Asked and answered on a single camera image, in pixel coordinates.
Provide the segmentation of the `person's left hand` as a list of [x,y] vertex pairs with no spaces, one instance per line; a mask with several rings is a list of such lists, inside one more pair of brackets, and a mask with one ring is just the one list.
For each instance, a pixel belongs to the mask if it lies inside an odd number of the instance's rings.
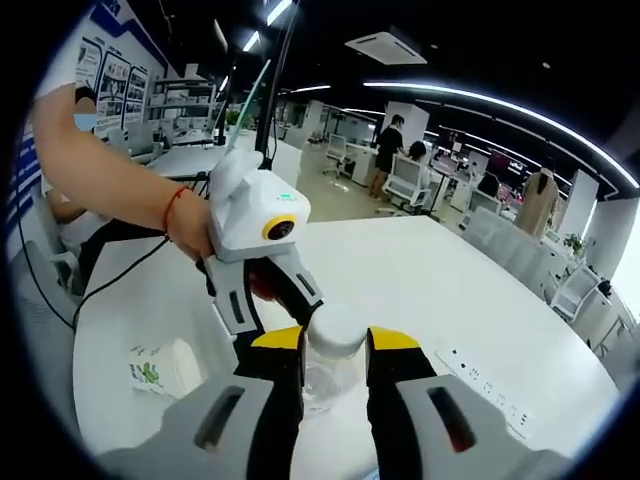
[[168,236],[193,261],[206,259],[214,253],[208,232],[210,221],[208,202],[197,195],[184,193],[170,208]]

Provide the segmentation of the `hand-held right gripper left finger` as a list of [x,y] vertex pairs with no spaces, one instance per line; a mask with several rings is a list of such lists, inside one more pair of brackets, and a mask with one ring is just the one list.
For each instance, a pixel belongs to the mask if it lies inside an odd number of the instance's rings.
[[301,326],[243,334],[235,371],[213,377],[134,448],[98,458],[115,479],[287,479],[304,417]]

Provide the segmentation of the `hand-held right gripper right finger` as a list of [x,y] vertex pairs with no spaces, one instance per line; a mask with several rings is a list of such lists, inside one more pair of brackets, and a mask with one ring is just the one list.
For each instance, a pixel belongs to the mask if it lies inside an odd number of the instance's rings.
[[372,326],[366,336],[367,418],[383,479],[560,479],[570,460],[531,450],[504,414],[454,375],[439,375],[420,344]]

